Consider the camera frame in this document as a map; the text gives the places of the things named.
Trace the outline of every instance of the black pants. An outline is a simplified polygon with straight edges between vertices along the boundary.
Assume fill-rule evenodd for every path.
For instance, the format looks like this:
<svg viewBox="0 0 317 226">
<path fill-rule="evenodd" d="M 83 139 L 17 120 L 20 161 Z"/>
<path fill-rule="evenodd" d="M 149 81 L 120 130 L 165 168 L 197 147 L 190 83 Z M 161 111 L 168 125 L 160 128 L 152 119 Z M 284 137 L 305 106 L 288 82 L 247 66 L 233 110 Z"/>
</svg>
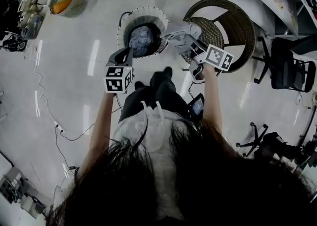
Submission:
<svg viewBox="0 0 317 226">
<path fill-rule="evenodd" d="M 176 93 L 171 77 L 163 72 L 155 72 L 149 86 L 138 88 L 126 98 L 119 122 L 142 111 L 141 101 L 152 109 L 157 106 L 156 101 L 159 101 L 162 109 L 178 113 L 185 119 L 190 117 L 186 102 Z"/>
</svg>

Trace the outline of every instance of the wicker chair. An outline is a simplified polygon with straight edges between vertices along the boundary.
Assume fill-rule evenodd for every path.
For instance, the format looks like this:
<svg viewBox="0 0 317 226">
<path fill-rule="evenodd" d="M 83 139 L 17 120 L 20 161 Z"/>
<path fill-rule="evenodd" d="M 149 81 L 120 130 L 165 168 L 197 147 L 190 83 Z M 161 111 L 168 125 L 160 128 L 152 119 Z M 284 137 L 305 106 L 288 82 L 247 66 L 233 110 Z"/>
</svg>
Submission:
<svg viewBox="0 0 317 226">
<path fill-rule="evenodd" d="M 192 17 L 192 15 L 201 8 L 206 6 L 218 6 L 227 9 L 227 12 L 210 21 L 202 17 Z M 193 5 L 184 17 L 184 21 L 193 22 L 199 25 L 202 33 L 199 41 L 206 46 L 212 44 L 221 49 L 226 46 L 245 45 L 243 53 L 230 66 L 227 72 L 232 73 L 242 68 L 247 61 L 252 57 L 256 47 L 256 36 L 252 21 L 247 14 L 236 4 L 228 0 L 202 0 Z M 229 44 L 224 43 L 223 36 L 218 27 L 214 24 L 219 22 L 227 33 Z M 190 63 L 190 55 L 188 53 L 182 54 L 183 58 Z"/>
</svg>

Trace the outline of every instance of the tile floor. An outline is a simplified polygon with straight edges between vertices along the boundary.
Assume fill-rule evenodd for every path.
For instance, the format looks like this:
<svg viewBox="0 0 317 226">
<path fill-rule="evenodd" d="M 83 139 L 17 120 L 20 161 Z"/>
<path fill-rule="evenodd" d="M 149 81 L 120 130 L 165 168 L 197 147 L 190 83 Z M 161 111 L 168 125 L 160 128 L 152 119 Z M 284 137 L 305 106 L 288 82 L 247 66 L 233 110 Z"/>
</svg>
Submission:
<svg viewBox="0 0 317 226">
<path fill-rule="evenodd" d="M 93 124 L 97 116 L 104 93 L 104 66 L 117 50 L 120 15 L 148 5 L 161 8 L 170 21 L 178 21 L 198 1 L 87 0 L 85 11 L 76 18 L 47 15 L 38 38 L 30 42 L 25 52 L 26 59 L 20 53 L 0 51 L 0 90 L 4 90 L 0 113 L 8 114 L 0 123 L 0 149 L 40 192 L 53 197 L 55 186 L 61 184 L 65 175 L 64 159 L 55 144 L 54 123 L 46 109 L 46 101 L 36 96 L 42 89 L 36 87 L 39 76 L 34 73 L 35 60 L 32 58 L 37 52 L 40 55 L 36 71 L 43 76 L 40 84 L 45 88 L 44 95 L 49 100 L 53 117 L 66 130 L 65 135 L 74 139 Z M 98 46 L 96 58 L 92 54 L 93 45 Z M 261 47 L 255 54 L 262 54 Z M 191 77 L 182 71 L 187 64 L 172 47 L 158 56 L 135 60 L 135 81 L 148 84 L 154 71 L 168 65 L 174 70 L 177 92 L 189 102 L 187 90 Z M 253 121 L 259 126 L 266 123 L 269 131 L 277 131 L 285 141 L 296 144 L 311 111 L 302 103 L 296 104 L 298 93 L 271 89 L 269 75 L 261 85 L 253 83 L 261 68 L 262 63 L 251 60 L 239 71 L 219 76 L 223 135 L 233 146 L 236 142 L 246 143 L 252 139 L 250 122 Z M 133 86 L 130 86 L 128 94 L 132 91 Z M 203 85 L 192 88 L 193 95 L 203 91 Z M 122 105 L 126 96 L 119 95 Z M 311 94 L 303 95 L 304 105 L 310 105 L 310 100 Z M 120 111 L 112 115 L 112 131 L 119 115 Z M 73 142 L 58 136 L 59 147 L 70 166 L 81 164 L 90 135 L 91 130 Z M 70 179 L 66 179 L 64 185 L 69 182 Z"/>
</svg>

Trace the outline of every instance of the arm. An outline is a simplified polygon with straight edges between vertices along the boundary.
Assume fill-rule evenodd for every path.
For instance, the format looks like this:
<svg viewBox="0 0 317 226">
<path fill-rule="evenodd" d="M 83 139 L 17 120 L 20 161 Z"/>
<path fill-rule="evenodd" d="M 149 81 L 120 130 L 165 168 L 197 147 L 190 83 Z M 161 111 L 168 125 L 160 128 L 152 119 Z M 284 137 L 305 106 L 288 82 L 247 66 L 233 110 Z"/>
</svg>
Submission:
<svg viewBox="0 0 317 226">
<path fill-rule="evenodd" d="M 114 94 L 112 93 L 104 93 L 91 135 L 89 150 L 77 174 L 78 179 L 96 162 L 101 153 L 109 147 L 113 97 Z"/>
<path fill-rule="evenodd" d="M 217 76 L 214 67 L 204 64 L 203 76 L 205 78 L 205 106 L 203 119 L 214 125 L 219 133 L 222 132 L 222 117 L 218 94 Z"/>
</svg>

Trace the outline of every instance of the black chair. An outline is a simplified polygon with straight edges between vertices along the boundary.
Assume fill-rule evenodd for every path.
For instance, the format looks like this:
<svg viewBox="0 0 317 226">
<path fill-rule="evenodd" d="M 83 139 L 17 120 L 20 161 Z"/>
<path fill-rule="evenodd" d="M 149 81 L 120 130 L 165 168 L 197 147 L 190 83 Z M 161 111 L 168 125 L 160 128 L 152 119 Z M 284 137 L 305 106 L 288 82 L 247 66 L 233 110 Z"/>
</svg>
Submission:
<svg viewBox="0 0 317 226">
<path fill-rule="evenodd" d="M 245 148 L 245 147 L 251 147 L 252 146 L 252 148 L 250 149 L 250 151 L 247 154 L 243 153 L 243 155 L 242 155 L 243 157 L 248 157 L 261 144 L 261 141 L 262 141 L 262 139 L 263 139 L 263 137 L 264 137 L 264 135 L 265 135 L 265 133 L 266 133 L 266 131 L 268 129 L 268 126 L 266 124 L 264 124 L 263 125 L 264 131 L 263 131 L 263 133 L 260 136 L 258 136 L 257 126 L 253 122 L 250 123 L 250 126 L 252 126 L 254 128 L 254 133 L 255 133 L 255 136 L 256 136 L 254 141 L 250 142 L 250 143 L 247 143 L 247 144 L 244 144 L 244 145 L 241 145 L 240 143 L 236 143 L 236 146 L 238 148 Z"/>
<path fill-rule="evenodd" d="M 265 66 L 260 78 L 254 79 L 255 83 L 260 84 L 267 70 L 270 69 L 273 89 L 290 89 L 301 92 L 309 92 L 312 89 L 316 74 L 315 63 L 294 59 L 292 51 L 297 54 L 305 54 L 317 50 L 316 36 L 296 41 L 275 38 L 272 42 L 271 56 L 268 53 L 264 38 L 259 37 L 258 40 L 263 44 L 264 57 L 253 58 L 265 62 Z"/>
</svg>

